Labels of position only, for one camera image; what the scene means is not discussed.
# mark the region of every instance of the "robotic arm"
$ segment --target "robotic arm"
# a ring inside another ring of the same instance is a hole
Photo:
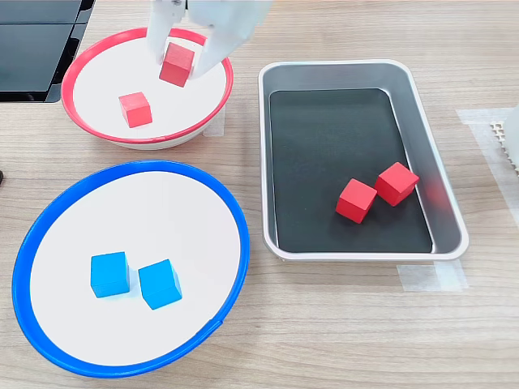
[[[148,45],[162,63],[169,30],[188,10],[193,23],[212,29],[191,73],[192,78],[197,78],[251,39],[255,26],[265,19],[271,5],[272,0],[154,0]]]

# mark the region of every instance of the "tray rim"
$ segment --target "tray rim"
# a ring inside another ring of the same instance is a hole
[[[460,229],[461,239],[458,246],[444,254],[438,253],[367,253],[367,252],[308,252],[308,253],[293,253],[285,251],[277,246],[271,239],[269,233],[269,216],[268,216],[268,178],[267,178],[267,150],[266,150],[266,132],[264,115],[268,108],[264,102],[264,78],[265,75],[274,68],[282,66],[336,66],[336,65],[375,65],[388,64],[399,67],[407,75],[411,89],[414,94],[414,99],[418,106],[420,118],[425,127],[426,136],[431,145],[431,150],[434,156],[434,161],[442,183],[447,192],[450,206],[453,210],[454,218],[457,227]],[[447,172],[444,163],[441,160],[440,152],[436,146],[432,135],[425,110],[422,105],[422,100],[418,94],[418,89],[414,82],[414,78],[410,69],[404,64],[391,59],[371,59],[371,60],[355,60],[355,61],[290,61],[290,62],[274,62],[265,66],[258,75],[258,93],[259,93],[259,136],[260,136],[260,166],[261,166],[261,207],[262,207],[262,228],[263,239],[268,249],[277,257],[284,261],[294,262],[430,262],[430,261],[452,261],[461,257],[469,248],[469,234],[465,225],[465,221],[461,215],[461,210],[458,206],[456,197],[450,181],[448,180]]]

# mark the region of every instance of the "blue rim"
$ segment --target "blue rim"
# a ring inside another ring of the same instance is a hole
[[[125,366],[95,365],[81,361],[58,348],[41,329],[32,310],[30,278],[32,263],[41,243],[53,222],[73,203],[96,188],[135,173],[161,171],[181,174],[202,182],[221,197],[233,214],[240,236],[241,252],[238,274],[233,288],[214,318],[185,344],[151,361]],[[234,196],[216,178],[189,165],[167,160],[141,160],[101,170],[86,177],[59,195],[36,219],[20,247],[13,271],[12,295],[16,318],[32,346],[55,365],[73,373],[95,378],[122,378],[146,373],[176,361],[202,344],[223,322],[238,299],[250,259],[250,238],[242,209]]]

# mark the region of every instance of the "blue cube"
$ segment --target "blue cube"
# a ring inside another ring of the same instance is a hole
[[[130,292],[130,273],[124,253],[95,255],[90,268],[90,286],[96,297]]]
[[[152,310],[182,298],[177,272],[169,259],[139,270],[140,290]]]

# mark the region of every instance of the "wooden table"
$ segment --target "wooden table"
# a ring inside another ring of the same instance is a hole
[[[146,2],[98,0],[81,49],[147,23]],[[455,109],[519,101],[518,2],[279,0],[233,54],[225,136],[137,152],[77,127],[61,104],[0,105],[1,388],[519,387],[519,229]],[[262,241],[257,75],[280,60],[391,58],[414,73],[468,225],[470,288],[407,293],[395,264],[286,264]],[[251,266],[225,324],[161,370],[117,381],[75,376],[25,339],[11,302],[19,246],[63,190],[105,167],[180,160],[240,202]]]

